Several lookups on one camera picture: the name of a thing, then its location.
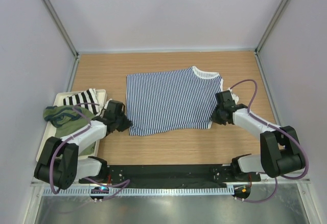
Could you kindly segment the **blue white striped tank top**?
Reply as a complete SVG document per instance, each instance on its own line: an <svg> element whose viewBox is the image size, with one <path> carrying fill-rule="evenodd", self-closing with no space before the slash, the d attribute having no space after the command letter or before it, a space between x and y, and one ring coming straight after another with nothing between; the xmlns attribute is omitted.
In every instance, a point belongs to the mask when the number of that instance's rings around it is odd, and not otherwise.
<svg viewBox="0 0 327 224"><path fill-rule="evenodd" d="M210 129L211 115L223 90L217 72L196 66L127 76L127 117L130 136L150 136L177 129Z"/></svg>

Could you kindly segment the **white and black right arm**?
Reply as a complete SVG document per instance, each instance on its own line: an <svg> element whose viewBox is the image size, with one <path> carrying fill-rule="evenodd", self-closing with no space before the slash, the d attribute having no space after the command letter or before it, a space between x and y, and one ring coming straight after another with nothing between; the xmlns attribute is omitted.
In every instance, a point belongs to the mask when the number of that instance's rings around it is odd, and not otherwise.
<svg viewBox="0 0 327 224"><path fill-rule="evenodd" d="M251 113L244 104L236 104L230 90L215 94L218 102L211 120L220 125L232 124L255 136L260 153L232 159L230 175L242 181L249 172L265 173L275 178L305 169L306 158L299 147L296 131L291 126L279 127Z"/></svg>

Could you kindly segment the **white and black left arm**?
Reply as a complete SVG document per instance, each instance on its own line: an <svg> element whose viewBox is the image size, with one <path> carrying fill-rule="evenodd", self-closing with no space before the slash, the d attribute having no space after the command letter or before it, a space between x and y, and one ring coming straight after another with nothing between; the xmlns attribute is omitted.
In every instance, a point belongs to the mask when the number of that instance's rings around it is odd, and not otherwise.
<svg viewBox="0 0 327 224"><path fill-rule="evenodd" d="M80 159L79 155L92 143L132 125L120 101L108 100L100 114L92 119L82 113L81 106L76 104L70 109L77 118L84 118L86 124L61 138L48 138L34 170L34 177L48 183L54 194L68 189L74 181L105 182L109 176L107 161L96 156Z"/></svg>

